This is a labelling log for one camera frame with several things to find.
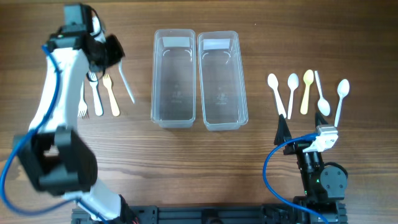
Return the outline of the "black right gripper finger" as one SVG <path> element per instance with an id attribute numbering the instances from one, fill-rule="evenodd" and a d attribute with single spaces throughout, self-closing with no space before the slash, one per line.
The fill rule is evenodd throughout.
<path id="1" fill-rule="evenodd" d="M 287 122 L 282 114 L 279 115 L 277 132 L 274 139 L 274 145 L 279 146 L 282 143 L 292 139 Z"/>
<path id="2" fill-rule="evenodd" d="M 328 122 L 324 119 L 322 114 L 320 112 L 315 113 L 315 126 L 320 126 L 320 125 L 328 125 Z"/>

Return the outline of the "light blue plastic fork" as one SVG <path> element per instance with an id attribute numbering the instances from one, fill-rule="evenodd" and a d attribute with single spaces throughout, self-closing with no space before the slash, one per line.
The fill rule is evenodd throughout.
<path id="1" fill-rule="evenodd" d="M 97 116 L 102 116 L 103 115 L 103 107 L 102 107 L 100 95 L 98 92 L 97 76 L 95 73 L 89 72 L 88 77 L 90 78 L 90 86 L 93 91 L 93 102 L 94 102 L 94 107 L 95 107 L 95 114 Z"/>

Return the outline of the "yellow plastic fork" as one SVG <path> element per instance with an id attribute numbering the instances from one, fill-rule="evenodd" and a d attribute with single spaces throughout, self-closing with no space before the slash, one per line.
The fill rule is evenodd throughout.
<path id="1" fill-rule="evenodd" d="M 116 98 L 114 96 L 114 93 L 113 93 L 112 79 L 110 78 L 110 76 L 107 73 L 103 75 L 103 85 L 105 86 L 105 88 L 108 91 L 109 102 L 110 102 L 111 112 L 112 112 L 113 116 L 119 116 L 120 110 L 119 110 L 119 106 L 116 101 Z"/>

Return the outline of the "translucent white plastic fork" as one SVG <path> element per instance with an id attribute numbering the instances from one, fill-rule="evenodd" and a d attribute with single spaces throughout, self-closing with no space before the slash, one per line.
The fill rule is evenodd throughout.
<path id="1" fill-rule="evenodd" d="M 81 89 L 80 89 L 80 101 L 78 104 L 78 117 L 82 119 L 88 119 L 88 106 L 85 102 L 85 84 L 81 84 Z"/>

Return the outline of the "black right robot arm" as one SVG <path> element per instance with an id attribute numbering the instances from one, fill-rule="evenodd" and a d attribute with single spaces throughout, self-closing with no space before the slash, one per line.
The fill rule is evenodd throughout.
<path id="1" fill-rule="evenodd" d="M 280 115 L 274 140 L 276 146 L 285 143 L 285 156 L 297 156 L 304 196 L 294 197 L 294 203 L 328 204 L 345 198 L 348 173 L 335 162 L 324 162 L 322 153 L 331 149 L 338 139 L 337 129 L 326 122 L 320 113 L 315 114 L 315 137 L 289 143 L 292 139 L 285 118 Z"/>

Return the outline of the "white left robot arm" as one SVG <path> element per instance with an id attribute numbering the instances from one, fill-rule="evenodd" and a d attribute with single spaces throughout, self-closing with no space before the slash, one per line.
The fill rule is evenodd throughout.
<path id="1" fill-rule="evenodd" d="M 101 223 L 135 223 L 125 199 L 98 179 L 96 157 L 76 131 L 86 74 L 118 63 L 121 44 L 115 35 L 75 32 L 51 35 L 43 51 L 47 76 L 40 104 L 28 133 L 15 136 L 10 157 L 18 157 L 36 191 L 74 201 Z"/>

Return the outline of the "right clear plastic container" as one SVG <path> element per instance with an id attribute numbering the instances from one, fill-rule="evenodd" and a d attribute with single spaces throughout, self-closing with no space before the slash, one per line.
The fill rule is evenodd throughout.
<path id="1" fill-rule="evenodd" d="M 239 129 L 248 122 L 239 35 L 235 31 L 198 36 L 203 122 L 209 131 Z"/>

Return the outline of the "clear plastic container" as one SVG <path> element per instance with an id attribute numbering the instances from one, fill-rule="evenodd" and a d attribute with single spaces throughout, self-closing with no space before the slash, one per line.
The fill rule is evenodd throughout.
<path id="1" fill-rule="evenodd" d="M 151 120 L 162 128 L 189 128 L 194 123 L 196 54 L 193 30 L 155 32 Z"/>
<path id="2" fill-rule="evenodd" d="M 239 35 L 235 31 L 198 36 L 203 122 L 209 131 L 239 129 L 248 122 Z"/>

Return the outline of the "left clear plastic container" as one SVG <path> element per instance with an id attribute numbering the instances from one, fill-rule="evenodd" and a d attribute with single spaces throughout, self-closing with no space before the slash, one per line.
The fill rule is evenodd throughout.
<path id="1" fill-rule="evenodd" d="M 193 30 L 155 32 L 151 120 L 162 128 L 189 128 L 194 123 L 196 54 Z"/>

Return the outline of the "white spoon bowl down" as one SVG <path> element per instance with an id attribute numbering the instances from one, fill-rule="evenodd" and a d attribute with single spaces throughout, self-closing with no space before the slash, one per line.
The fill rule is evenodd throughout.
<path id="1" fill-rule="evenodd" d="M 330 104 L 329 104 L 329 102 L 327 102 L 327 100 L 323 96 L 323 91 L 322 91 L 322 85 L 321 85 L 321 82 L 320 82 L 320 77 L 319 77 L 319 74 L 318 74 L 318 72 L 316 70 L 314 71 L 314 75 L 315 75 L 315 81 L 317 83 L 318 93 L 319 93 L 319 96 L 320 96 L 320 98 L 318 100 L 318 103 L 317 103 L 319 112 L 321 112 L 321 114 L 323 116 L 329 116 L 330 112 L 331 112 Z"/>

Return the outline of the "white spoon far right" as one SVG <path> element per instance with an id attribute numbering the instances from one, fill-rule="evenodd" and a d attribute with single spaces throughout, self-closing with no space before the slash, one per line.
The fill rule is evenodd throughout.
<path id="1" fill-rule="evenodd" d="M 341 110 L 342 110 L 342 105 L 343 105 L 343 98 L 348 95 L 349 89 L 350 89 L 350 85 L 349 85 L 349 81 L 347 79 L 343 79 L 338 84 L 337 94 L 339 96 L 339 102 L 338 102 L 338 106 L 337 106 L 336 114 L 335 114 L 335 122 L 334 122 L 335 127 L 338 126 L 338 123 L 340 120 Z"/>

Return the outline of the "white spoon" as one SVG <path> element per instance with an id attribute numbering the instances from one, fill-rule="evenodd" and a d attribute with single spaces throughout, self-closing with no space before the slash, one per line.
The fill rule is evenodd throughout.
<path id="1" fill-rule="evenodd" d="M 349 89 L 350 89 L 350 85 L 349 85 L 349 81 L 347 79 L 343 79 L 338 84 L 337 94 L 339 96 L 339 102 L 338 102 L 338 106 L 337 106 L 336 114 L 335 114 L 335 122 L 334 122 L 335 127 L 338 126 L 338 123 L 340 120 L 341 110 L 342 110 L 342 105 L 343 105 L 343 98 L 348 95 Z"/>
<path id="2" fill-rule="evenodd" d="M 290 96 L 289 96 L 289 105 L 288 105 L 288 113 L 287 118 L 291 119 L 292 116 L 292 108 L 294 103 L 294 91 L 299 87 L 299 78 L 296 73 L 290 74 L 287 80 L 288 87 L 290 89 Z"/>
<path id="3" fill-rule="evenodd" d="M 268 75 L 267 84 L 274 92 L 274 98 L 275 98 L 275 103 L 276 103 L 276 108 L 277 108 L 278 114 L 282 115 L 284 118 L 286 118 L 287 114 L 285 112 L 285 108 L 282 103 L 279 91 L 278 91 L 279 82 L 278 82 L 277 77 L 273 73 L 270 73 Z"/>

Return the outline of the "yellow plastic spoon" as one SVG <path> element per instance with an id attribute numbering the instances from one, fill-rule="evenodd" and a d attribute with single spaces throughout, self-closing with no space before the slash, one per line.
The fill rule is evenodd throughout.
<path id="1" fill-rule="evenodd" d="M 314 81 L 314 71 L 307 70 L 303 75 L 303 81 L 305 84 L 305 89 L 304 89 L 304 93 L 303 93 L 302 104 L 300 107 L 300 113 L 307 114 L 308 113 L 308 105 L 309 105 L 310 85 Z"/>

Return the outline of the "white spoon far left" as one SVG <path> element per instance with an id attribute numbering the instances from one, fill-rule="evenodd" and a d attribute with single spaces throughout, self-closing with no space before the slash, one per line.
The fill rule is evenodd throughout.
<path id="1" fill-rule="evenodd" d="M 277 108 L 278 114 L 282 115 L 284 118 L 286 118 L 287 114 L 285 112 L 285 108 L 282 103 L 279 91 L 278 91 L 279 82 L 278 82 L 277 77 L 273 73 L 270 73 L 268 75 L 267 84 L 274 92 L 274 98 L 275 98 L 275 103 L 276 103 L 276 108 Z"/>

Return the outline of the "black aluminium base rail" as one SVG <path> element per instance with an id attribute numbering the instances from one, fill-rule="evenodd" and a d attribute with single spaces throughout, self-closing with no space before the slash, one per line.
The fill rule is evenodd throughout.
<path id="1" fill-rule="evenodd" d="M 286 204 L 264 204 L 255 207 L 132 206 L 131 210 L 142 224 L 323 223 L 318 216 L 296 210 Z"/>

